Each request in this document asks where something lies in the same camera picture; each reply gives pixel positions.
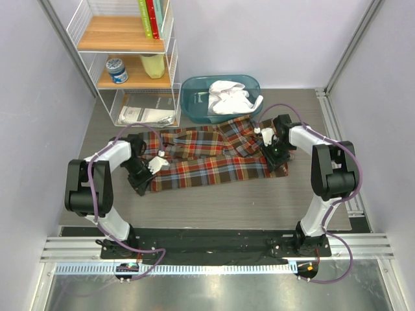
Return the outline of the plaid flannel long sleeve shirt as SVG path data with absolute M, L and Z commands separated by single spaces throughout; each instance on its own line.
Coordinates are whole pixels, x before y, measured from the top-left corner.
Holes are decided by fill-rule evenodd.
M 220 185 L 235 181 L 288 176 L 284 164 L 269 171 L 261 152 L 263 141 L 254 132 L 254 121 L 242 116 L 220 124 L 162 130 L 140 134 L 150 160 L 164 146 L 168 169 L 156 174 L 151 192 Z

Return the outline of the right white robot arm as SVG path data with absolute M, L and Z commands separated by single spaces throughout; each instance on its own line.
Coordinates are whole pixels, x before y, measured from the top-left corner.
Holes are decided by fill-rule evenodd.
M 337 207 L 359 188 L 354 146 L 349 141 L 333 141 L 306 124 L 294 123 L 288 114 L 274 118 L 273 126 L 254 128 L 263 142 L 261 152 L 269 172 L 287 164 L 294 150 L 311 156 L 312 201 L 292 239 L 281 243 L 290 255 L 310 256 L 325 246 L 327 224 Z

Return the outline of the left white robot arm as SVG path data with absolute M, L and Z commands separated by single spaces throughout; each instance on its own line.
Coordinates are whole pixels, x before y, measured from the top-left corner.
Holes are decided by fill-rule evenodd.
M 65 208 L 95 224 L 104 238 L 95 242 L 101 246 L 101 257 L 132 258 L 137 255 L 139 242 L 131 224 L 122 219 L 113 201 L 112 172 L 125 168 L 127 180 L 140 195 L 144 195 L 154 177 L 148 161 L 141 158 L 147 148 L 139 135 L 130 134 L 112 139 L 103 151 L 85 159 L 74 159 L 67 167 Z

